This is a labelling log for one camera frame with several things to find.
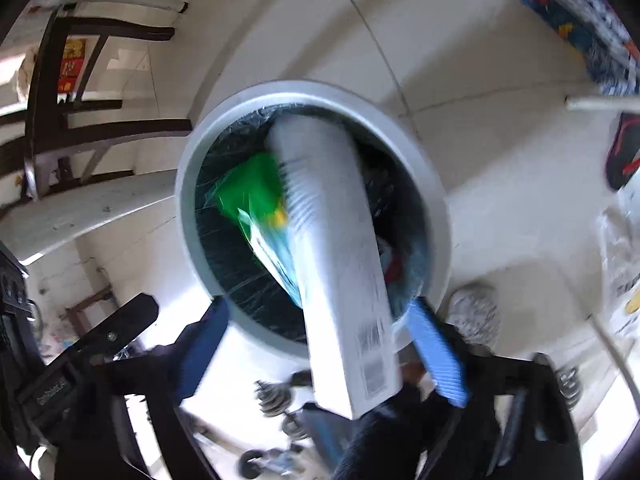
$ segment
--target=chair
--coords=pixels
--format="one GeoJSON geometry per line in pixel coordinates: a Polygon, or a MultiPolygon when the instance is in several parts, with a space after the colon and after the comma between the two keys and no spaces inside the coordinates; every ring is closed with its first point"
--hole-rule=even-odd
{"type": "Polygon", "coordinates": [[[100,52],[110,36],[147,41],[168,41],[173,27],[148,27],[111,18],[57,17],[54,12],[47,23],[36,58],[28,105],[21,110],[0,116],[3,124],[24,121],[24,136],[0,146],[0,178],[24,168],[22,197],[17,203],[38,200],[44,192],[63,192],[75,187],[133,175],[132,171],[117,171],[92,175],[107,150],[116,144],[150,137],[187,136],[191,133],[188,119],[156,119],[89,124],[69,128],[67,117],[77,112],[118,110],[122,100],[82,101],[82,95],[100,52]],[[58,77],[66,38],[69,35],[98,36],[97,44],[86,61],[84,73],[75,96],[58,102],[58,77]],[[70,174],[67,164],[59,165],[61,181],[48,187],[38,186],[36,168],[50,168],[60,159],[75,153],[94,150],[80,177],[70,174]]]}

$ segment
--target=white box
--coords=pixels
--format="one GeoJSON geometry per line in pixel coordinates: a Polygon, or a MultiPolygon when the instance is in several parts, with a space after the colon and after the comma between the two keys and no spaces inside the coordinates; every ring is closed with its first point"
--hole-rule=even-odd
{"type": "Polygon", "coordinates": [[[358,418],[401,388],[376,235],[349,134],[309,116],[270,132],[319,406],[358,418]]]}

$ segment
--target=person's foot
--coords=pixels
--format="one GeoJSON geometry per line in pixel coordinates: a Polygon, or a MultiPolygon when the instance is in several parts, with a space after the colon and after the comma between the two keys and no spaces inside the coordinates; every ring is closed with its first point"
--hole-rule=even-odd
{"type": "Polygon", "coordinates": [[[449,300],[447,323],[455,326],[469,344],[493,349],[500,332],[500,311],[493,287],[467,285],[453,293],[449,300]]]}

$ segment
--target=tiled floor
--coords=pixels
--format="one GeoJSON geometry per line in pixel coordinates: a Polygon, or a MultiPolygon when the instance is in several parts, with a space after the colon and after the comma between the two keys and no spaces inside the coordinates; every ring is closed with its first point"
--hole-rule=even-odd
{"type": "MultiPolygon", "coordinates": [[[[594,219],[614,200],[602,167],[615,117],[564,110],[567,92],[590,89],[584,66],[519,0],[188,2],[180,16],[94,7],[100,15],[176,28],[167,43],[127,41],[106,52],[92,84],[124,90],[127,118],[188,116],[196,123],[234,92],[276,78],[312,78],[357,92],[415,127],[440,173],[453,232],[451,288],[477,279],[529,285],[501,304],[513,321],[502,332],[503,347],[517,354],[584,328],[583,310],[600,302],[594,219]],[[575,301],[554,295],[560,289],[550,283],[557,279],[576,291],[575,301]],[[537,310],[537,301],[546,308],[537,310]],[[513,346],[519,340],[527,344],[513,346]]],[[[174,168],[184,143],[140,141],[103,164],[129,164],[139,173],[174,168]]],[[[121,301],[143,290],[158,298],[164,320],[150,341],[170,339],[206,307],[182,254],[171,201],[87,238],[121,301]]],[[[226,337],[211,376],[251,353],[239,349],[238,337],[226,337]]],[[[291,368],[273,366],[270,378],[291,368]]],[[[206,412],[245,399],[251,423],[277,433],[249,400],[253,378],[225,388],[206,380],[191,404],[206,412]]],[[[248,442],[252,434],[241,429],[247,421],[223,411],[201,416],[248,442]]],[[[252,444],[268,439],[258,440],[252,444]]]]}

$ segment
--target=blue gripper pad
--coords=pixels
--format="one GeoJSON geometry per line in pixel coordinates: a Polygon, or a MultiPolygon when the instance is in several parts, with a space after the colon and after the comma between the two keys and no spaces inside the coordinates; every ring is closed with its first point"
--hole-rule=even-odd
{"type": "Polygon", "coordinates": [[[436,391],[452,406],[464,408],[469,393],[464,367],[438,327],[428,306],[411,300],[407,308],[407,328],[415,349],[436,384],[436,391]]]}

